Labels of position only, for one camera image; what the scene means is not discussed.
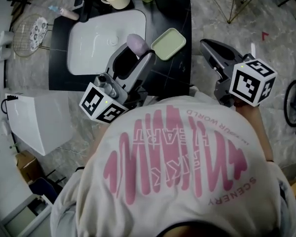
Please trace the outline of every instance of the faucet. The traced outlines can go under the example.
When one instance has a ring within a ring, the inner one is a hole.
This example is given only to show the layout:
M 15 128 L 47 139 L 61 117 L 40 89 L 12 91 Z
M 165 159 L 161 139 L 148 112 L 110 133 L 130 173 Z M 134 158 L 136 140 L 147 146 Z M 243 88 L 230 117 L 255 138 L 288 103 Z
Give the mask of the faucet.
M 75 0 L 74 6 L 80 6 L 79 21 L 85 23 L 89 20 L 92 7 L 95 7 L 100 15 L 110 12 L 110 6 L 101 0 Z

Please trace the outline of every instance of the black countertop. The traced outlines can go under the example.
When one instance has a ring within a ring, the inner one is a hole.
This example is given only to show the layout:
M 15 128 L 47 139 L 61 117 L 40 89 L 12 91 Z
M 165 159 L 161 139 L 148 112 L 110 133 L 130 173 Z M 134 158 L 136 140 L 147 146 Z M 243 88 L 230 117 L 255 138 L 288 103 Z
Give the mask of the black countertop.
M 188 95 L 191 70 L 191 10 L 190 0 L 175 0 L 171 13 L 161 13 L 155 2 L 143 3 L 132 0 L 127 9 L 137 9 L 146 16 L 146 42 L 150 46 L 169 28 L 177 29 L 185 38 L 186 45 L 168 61 L 157 58 L 144 88 L 149 95 L 163 98 Z M 97 10 L 91 12 L 98 16 Z M 77 21 L 60 16 L 55 19 L 49 54 L 49 89 L 85 91 L 96 75 L 71 74 L 67 68 L 69 33 Z

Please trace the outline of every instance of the gray tile floor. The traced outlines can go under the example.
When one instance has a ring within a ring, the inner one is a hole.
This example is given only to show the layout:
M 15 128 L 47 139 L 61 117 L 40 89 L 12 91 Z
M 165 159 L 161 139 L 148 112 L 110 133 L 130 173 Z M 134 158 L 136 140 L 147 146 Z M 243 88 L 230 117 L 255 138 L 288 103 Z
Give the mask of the gray tile floor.
M 231 0 L 218 0 L 226 13 Z M 209 68 L 199 52 L 202 38 L 222 41 L 235 47 L 240 53 L 250 52 L 255 43 L 257 58 L 261 58 L 278 72 L 275 88 L 269 101 L 260 107 L 268 137 L 274 151 L 275 161 L 285 167 L 288 176 L 296 172 L 296 135 L 286 125 L 283 114 L 283 98 L 288 84 L 296 79 L 296 2 L 289 1 L 281 8 L 283 0 L 253 0 L 231 24 L 226 23 L 213 0 L 191 0 L 192 12 L 192 68 L 191 83 L 201 91 L 213 96 L 216 73 Z M 33 0 L 34 6 L 26 7 L 22 20 L 38 13 L 51 24 L 57 15 L 46 9 L 50 5 L 72 9 L 74 0 Z M 269 34 L 262 41 L 262 31 Z M 48 33 L 44 45 L 50 44 Z M 11 89 L 48 89 L 48 58 L 46 50 L 39 49 L 28 58 L 11 57 L 7 63 L 7 85 Z M 21 149 L 35 154 L 46 173 L 56 169 L 52 179 L 68 178 L 75 169 L 84 165 L 84 156 L 97 136 L 100 125 L 90 121 L 80 110 L 78 103 L 82 92 L 69 92 L 70 111 L 75 134 L 72 140 L 45 157 L 33 152 L 20 142 Z

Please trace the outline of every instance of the wire basket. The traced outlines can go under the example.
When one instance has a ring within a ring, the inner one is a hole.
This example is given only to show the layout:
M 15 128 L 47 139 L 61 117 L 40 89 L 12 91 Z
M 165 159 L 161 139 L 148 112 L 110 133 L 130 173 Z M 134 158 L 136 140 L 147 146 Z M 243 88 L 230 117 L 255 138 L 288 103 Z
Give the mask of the wire basket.
M 33 30 L 34 25 L 37 23 L 38 19 L 42 19 L 46 21 L 42 16 L 38 14 L 32 14 L 26 17 L 21 23 L 18 25 L 16 31 L 14 32 L 13 38 L 13 50 L 20 57 L 28 57 L 34 54 L 47 33 L 47 21 L 46 21 L 46 29 L 41 32 L 39 36 L 39 43 L 35 47 L 33 47 Z

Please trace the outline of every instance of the bicycle wheel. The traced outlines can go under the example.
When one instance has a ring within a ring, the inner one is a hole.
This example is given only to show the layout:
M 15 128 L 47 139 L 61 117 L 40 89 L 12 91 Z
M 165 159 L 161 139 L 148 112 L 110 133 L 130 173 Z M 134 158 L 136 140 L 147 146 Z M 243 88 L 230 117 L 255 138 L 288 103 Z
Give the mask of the bicycle wheel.
M 288 86 L 284 98 L 284 116 L 287 124 L 296 127 L 296 80 Z

